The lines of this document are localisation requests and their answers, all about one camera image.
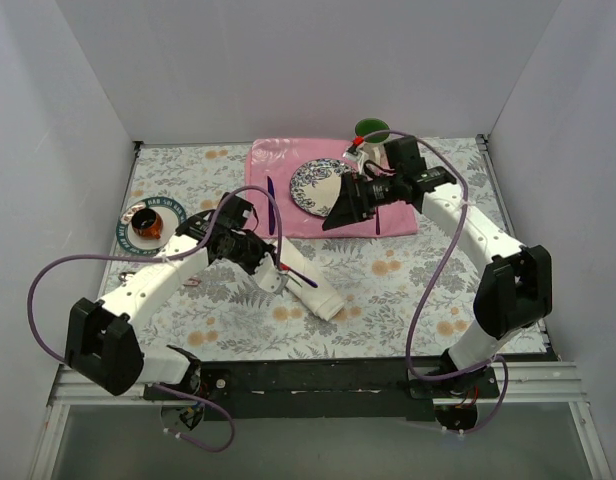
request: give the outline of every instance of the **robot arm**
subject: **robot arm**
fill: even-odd
[[[376,207],[405,201],[453,236],[463,205],[457,179],[443,167],[428,169],[414,137],[393,140],[384,147],[393,174],[376,176],[368,170],[371,178],[344,174],[339,198],[323,229],[368,220]],[[492,358],[522,328],[552,310],[551,258],[543,247],[523,245],[471,205],[458,246],[481,281],[473,303],[476,322],[442,355],[443,373]]]
[[[165,382],[196,391],[199,361],[176,347],[140,348],[135,332],[190,276],[226,258],[251,275],[260,288],[279,293],[288,275],[275,267],[274,245],[242,230],[252,205],[228,201],[205,247],[176,261],[142,268],[130,281],[96,302],[82,298],[71,309],[65,359],[68,366],[119,395],[134,383]],[[158,254],[169,257],[195,248],[212,212],[189,217]]]

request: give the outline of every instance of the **pink napkin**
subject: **pink napkin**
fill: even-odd
[[[415,209],[403,202],[379,208],[381,234],[377,235],[375,218],[324,232],[321,224],[324,219],[301,210],[290,196],[290,178],[304,163],[318,158],[333,158],[349,163],[342,155],[350,146],[345,140],[320,138],[267,138],[255,140],[246,160],[246,185],[268,188],[266,177],[270,177],[275,188],[275,200],[281,211],[283,234],[294,238],[332,238],[332,237],[396,237],[417,233]],[[268,197],[260,192],[249,190],[246,198],[257,209],[259,226],[257,235],[271,238],[268,233]],[[255,226],[254,219],[246,224]]]

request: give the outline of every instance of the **white wall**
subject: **white wall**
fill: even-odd
[[[25,478],[57,364],[34,343],[26,294],[56,257],[107,252],[132,143],[54,0],[0,2],[0,479]],[[39,289],[62,351],[70,304],[103,265],[61,268]]]
[[[149,143],[490,132],[559,0],[58,0]]]
[[[553,256],[550,336],[616,478],[616,0],[564,0],[492,133],[519,236]]]

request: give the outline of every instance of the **floral plate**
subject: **floral plate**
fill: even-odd
[[[353,171],[353,167],[332,158],[311,160],[293,173],[290,196],[304,212],[327,217],[339,196],[339,177]]]

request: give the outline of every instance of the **gray leaf pattern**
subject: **gray leaf pattern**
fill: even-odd
[[[485,165],[473,139],[432,139],[468,179],[470,200],[503,225]],[[172,197],[186,212],[214,208],[243,185],[249,145],[145,147],[137,160],[126,206],[155,195]],[[440,165],[426,148],[431,166]],[[450,239],[419,217],[417,235],[381,239],[297,239],[293,244],[324,273],[346,305],[331,322],[319,320],[289,292],[261,291],[238,267],[218,262],[181,287],[139,332],[142,345],[179,345],[204,361],[403,356],[412,313]],[[117,254],[124,254],[120,248]],[[110,266],[117,275],[139,264]],[[473,321],[479,284],[462,252],[455,252],[417,325],[413,352],[438,355]],[[538,328],[518,335],[505,352],[543,352]]]

